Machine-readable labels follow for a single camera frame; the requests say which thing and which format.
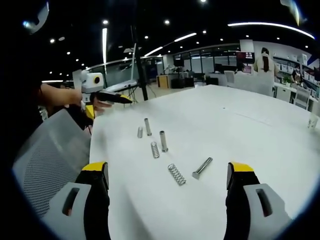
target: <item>computer monitor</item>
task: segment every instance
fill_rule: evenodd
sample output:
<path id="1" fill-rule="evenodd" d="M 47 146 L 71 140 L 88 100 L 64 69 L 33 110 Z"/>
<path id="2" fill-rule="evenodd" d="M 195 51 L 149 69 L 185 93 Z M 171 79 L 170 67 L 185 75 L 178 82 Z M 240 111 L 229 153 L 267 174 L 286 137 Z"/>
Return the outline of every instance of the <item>computer monitor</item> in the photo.
<path id="1" fill-rule="evenodd" d="M 237 63 L 254 64 L 256 60 L 254 52 L 238 51 L 235 55 Z"/>
<path id="2" fill-rule="evenodd" d="M 183 59 L 175 59 L 173 61 L 173 64 L 175 67 L 184 67 L 185 66 L 185 61 Z"/>
<path id="3" fill-rule="evenodd" d="M 245 74 L 252 74 L 252 66 L 244 66 L 243 72 Z"/>

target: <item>person's arm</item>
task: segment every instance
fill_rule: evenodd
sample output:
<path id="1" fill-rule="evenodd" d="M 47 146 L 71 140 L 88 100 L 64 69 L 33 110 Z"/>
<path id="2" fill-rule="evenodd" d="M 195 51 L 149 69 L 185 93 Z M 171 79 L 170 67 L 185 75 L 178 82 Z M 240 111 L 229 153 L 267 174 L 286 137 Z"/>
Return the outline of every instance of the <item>person's arm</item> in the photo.
<path id="1" fill-rule="evenodd" d="M 255 60 L 254 64 L 253 64 L 253 70 L 258 72 L 258 60 Z"/>
<path id="2" fill-rule="evenodd" d="M 77 89 L 61 89 L 42 84 L 38 100 L 42 106 L 64 106 L 75 104 L 81 106 L 82 93 Z"/>

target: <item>hair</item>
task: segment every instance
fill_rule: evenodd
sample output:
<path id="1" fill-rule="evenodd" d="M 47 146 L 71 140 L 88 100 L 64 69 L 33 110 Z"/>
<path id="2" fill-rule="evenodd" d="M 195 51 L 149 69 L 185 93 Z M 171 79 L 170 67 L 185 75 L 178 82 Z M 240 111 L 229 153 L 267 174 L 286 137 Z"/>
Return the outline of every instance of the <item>hair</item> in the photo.
<path id="1" fill-rule="evenodd" d="M 263 47 L 261 50 L 261 53 L 269 55 L 269 50 Z M 269 58 L 267 56 L 263 56 L 262 60 L 263 60 L 263 71 L 266 73 L 269 71 Z"/>
<path id="2" fill-rule="evenodd" d="M 236 69 L 238 71 L 242 71 L 245 68 L 245 65 L 242 62 L 238 62 L 236 65 Z"/>

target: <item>cable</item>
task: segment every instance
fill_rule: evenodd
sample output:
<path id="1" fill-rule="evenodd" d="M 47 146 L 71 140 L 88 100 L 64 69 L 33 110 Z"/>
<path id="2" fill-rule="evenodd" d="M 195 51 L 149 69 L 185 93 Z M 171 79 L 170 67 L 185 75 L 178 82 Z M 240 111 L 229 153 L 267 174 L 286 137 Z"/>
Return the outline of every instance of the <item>cable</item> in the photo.
<path id="1" fill-rule="evenodd" d="M 151 92 L 154 94 L 154 98 L 157 98 L 157 95 L 156 95 L 155 92 L 152 90 L 152 88 L 151 88 L 149 85 L 147 85 L 147 86 L 150 88 Z"/>

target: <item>metal rod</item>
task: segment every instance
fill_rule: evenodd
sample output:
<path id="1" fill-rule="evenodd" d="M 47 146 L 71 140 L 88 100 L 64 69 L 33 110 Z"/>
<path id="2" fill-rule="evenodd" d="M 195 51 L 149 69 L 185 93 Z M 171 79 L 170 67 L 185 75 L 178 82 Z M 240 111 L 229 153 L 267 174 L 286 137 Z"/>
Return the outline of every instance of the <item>metal rod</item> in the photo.
<path id="1" fill-rule="evenodd" d="M 162 145 L 162 152 L 164 153 L 168 152 L 165 131 L 160 131 L 160 139 L 161 139 L 161 145 Z"/>
<path id="2" fill-rule="evenodd" d="M 138 138 L 139 138 L 139 139 L 142 138 L 143 130 L 144 130 L 144 129 L 142 128 L 142 126 L 140 126 L 140 127 L 138 128 Z"/>
<path id="3" fill-rule="evenodd" d="M 209 157 L 202 165 L 201 167 L 198 168 L 197 171 L 194 171 L 192 173 L 192 177 L 194 177 L 195 179 L 199 179 L 201 172 L 209 165 L 209 163 L 212 162 L 212 157 Z"/>
<path id="4" fill-rule="evenodd" d="M 145 128 L 146 128 L 146 134 L 147 134 L 148 136 L 151 136 L 151 135 L 152 135 L 152 132 L 151 132 L 151 130 L 150 130 L 150 124 L 149 124 L 148 118 L 145 118 L 145 119 L 144 119 L 144 123 L 145 123 Z"/>

